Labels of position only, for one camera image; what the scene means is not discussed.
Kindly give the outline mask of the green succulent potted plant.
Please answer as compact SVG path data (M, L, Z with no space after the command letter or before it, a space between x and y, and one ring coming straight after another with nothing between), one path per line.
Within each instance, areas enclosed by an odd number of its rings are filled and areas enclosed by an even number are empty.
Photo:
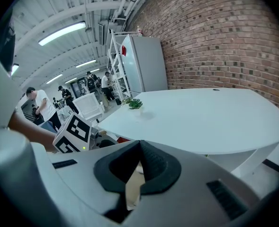
M129 110L132 112L134 115L139 116L142 114L143 111L143 103L140 99L132 99L129 102Z

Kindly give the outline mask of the person's left forearm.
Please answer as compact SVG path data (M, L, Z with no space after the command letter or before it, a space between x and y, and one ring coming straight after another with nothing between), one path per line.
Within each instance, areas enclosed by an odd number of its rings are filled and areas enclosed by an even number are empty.
M13 112L8 127L23 134L30 142L42 144L47 152L58 151L53 145L56 137L55 133L35 125L33 122L20 116L16 111Z

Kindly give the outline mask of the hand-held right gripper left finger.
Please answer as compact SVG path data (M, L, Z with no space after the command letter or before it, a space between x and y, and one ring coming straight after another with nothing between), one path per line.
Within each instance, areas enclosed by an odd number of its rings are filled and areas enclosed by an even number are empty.
M126 149L131 142L87 152L45 155L45 186L60 213L60 227L142 227L139 210L121 223L120 194L106 191L94 175L101 158Z

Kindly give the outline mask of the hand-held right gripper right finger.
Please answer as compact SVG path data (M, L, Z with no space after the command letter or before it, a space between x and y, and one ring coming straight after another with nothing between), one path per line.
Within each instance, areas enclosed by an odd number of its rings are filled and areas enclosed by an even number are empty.
M176 157L181 174L167 191L142 195L127 217L128 227L227 226L230 218L208 187L214 181L223 184L247 210L260 201L246 183L209 158L159 143L151 145Z

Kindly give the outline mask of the person's black printed shirt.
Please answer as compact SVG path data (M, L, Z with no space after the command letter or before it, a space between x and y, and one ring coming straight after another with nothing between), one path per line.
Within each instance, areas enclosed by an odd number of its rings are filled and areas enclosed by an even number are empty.
M10 8L0 20L0 62L7 72L12 72L16 40L12 14Z

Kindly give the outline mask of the ceiling tube light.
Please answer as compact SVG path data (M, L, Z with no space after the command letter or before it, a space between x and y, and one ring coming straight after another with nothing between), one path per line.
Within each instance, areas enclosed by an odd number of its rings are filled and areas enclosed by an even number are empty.
M46 82L46 84L52 83L53 81L57 80L57 79L60 78L61 76L63 76L63 74L59 74L59 75L57 75L56 77L53 77L52 79L48 80L48 81Z
M53 40L56 40L59 37L62 37L68 33L83 29L85 27L86 27L85 21L74 23L69 26L65 26L65 27L49 34L48 36L44 37L43 39L39 40L38 44L40 46L45 46L46 44L50 43Z
M82 66L85 66L85 65L88 65L88 64L92 64L92 63L95 63L97 60L94 59L94 60L90 60L90 61L87 61L87 62L84 62L84 63L81 63L77 66L75 66L76 68L79 68L79 67L82 67Z

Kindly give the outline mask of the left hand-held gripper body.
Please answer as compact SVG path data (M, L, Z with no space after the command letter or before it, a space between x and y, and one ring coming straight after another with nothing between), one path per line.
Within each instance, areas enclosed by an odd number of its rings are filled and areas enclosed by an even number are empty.
M60 153L89 151L96 145L98 135L98 129L92 127L91 122L73 113L61 125L53 146Z

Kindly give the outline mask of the white metal shelf rack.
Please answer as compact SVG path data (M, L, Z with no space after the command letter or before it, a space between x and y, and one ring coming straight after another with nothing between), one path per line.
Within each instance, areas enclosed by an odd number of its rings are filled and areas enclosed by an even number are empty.
M131 93L120 49L124 39L132 36L138 36L137 32L114 32L113 29L109 30L109 34L107 36L107 70L110 73L113 94L115 97L118 97L121 102L123 102L125 98L130 97Z

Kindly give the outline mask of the white refrigerator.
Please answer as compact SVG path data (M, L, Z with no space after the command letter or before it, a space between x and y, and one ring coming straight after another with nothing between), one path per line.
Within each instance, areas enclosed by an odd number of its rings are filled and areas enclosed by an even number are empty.
M158 38L127 35L120 55L131 97L150 91L167 90L167 76Z

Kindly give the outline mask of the white desk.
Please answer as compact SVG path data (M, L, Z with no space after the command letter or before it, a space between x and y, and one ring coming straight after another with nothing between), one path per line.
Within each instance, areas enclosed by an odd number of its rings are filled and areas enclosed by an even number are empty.
M241 177L279 144L279 108L249 89L193 88L140 93L139 110L122 106L99 127L207 156Z

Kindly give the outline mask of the white mesh office chair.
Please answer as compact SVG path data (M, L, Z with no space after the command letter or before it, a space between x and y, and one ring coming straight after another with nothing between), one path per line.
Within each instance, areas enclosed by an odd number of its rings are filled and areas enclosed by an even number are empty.
M73 100L73 103L78 109L79 115L89 122L96 121L99 123L104 115L104 110L97 101L94 93L78 97Z

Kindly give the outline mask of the wooden drawer with white front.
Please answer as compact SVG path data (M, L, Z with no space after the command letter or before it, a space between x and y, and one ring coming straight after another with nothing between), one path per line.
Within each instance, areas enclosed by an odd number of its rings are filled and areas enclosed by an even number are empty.
M136 169L126 183L126 207L128 211L134 210L140 201L140 187L145 183L144 171L139 161Z

